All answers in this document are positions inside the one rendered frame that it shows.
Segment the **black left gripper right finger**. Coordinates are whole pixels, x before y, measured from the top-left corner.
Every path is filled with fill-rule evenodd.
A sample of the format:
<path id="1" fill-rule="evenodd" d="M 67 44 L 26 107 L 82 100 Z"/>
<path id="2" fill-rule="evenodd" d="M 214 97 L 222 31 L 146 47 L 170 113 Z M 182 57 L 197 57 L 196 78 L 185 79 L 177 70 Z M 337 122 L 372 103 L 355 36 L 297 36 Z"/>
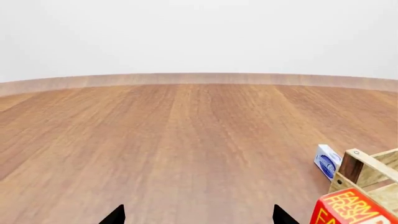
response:
<path id="1" fill-rule="evenodd" d="M 300 224 L 292 216 L 290 216 L 283 208 L 274 205 L 272 220 L 274 224 Z"/>

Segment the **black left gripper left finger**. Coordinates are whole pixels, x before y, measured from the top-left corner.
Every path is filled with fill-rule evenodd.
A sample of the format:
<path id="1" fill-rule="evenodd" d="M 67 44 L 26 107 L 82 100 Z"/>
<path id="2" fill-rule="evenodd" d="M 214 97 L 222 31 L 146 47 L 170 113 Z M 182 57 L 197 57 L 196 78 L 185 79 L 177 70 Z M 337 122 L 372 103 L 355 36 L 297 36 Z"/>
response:
<path id="1" fill-rule="evenodd" d="M 101 220 L 98 224 L 124 224 L 125 211 L 124 205 L 121 204 L 115 208 L 108 216 Z"/>

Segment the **wooden tray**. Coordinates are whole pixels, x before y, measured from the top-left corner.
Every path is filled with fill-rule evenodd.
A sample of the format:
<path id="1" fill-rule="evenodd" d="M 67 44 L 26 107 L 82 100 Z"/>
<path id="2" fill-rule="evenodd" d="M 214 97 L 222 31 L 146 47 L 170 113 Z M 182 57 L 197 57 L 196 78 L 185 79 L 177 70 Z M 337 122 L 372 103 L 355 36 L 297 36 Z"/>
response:
<path id="1" fill-rule="evenodd" d="M 369 155 L 359 149 L 344 153 L 329 193 L 356 188 L 398 216 L 398 149 Z"/>

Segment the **red Farm Fresh carton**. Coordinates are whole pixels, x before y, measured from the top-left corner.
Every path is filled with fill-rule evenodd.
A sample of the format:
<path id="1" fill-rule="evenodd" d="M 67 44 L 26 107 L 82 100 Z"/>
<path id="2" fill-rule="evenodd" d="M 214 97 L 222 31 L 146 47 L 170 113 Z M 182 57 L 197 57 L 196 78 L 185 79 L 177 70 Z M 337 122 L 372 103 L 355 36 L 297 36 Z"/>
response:
<path id="1" fill-rule="evenodd" d="M 309 224 L 398 224 L 398 217 L 356 188 L 320 197 Z"/>

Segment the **white and blue box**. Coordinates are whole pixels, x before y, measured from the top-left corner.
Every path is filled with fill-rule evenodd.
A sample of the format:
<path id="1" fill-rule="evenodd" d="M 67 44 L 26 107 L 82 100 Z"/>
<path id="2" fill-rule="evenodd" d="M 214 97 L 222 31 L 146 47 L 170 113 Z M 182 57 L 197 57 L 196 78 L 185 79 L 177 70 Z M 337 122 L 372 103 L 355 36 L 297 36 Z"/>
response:
<path id="1" fill-rule="evenodd" d="M 322 171 L 325 177 L 332 181 L 336 171 L 341 165 L 342 157 L 329 145 L 319 144 L 316 150 L 315 165 Z"/>

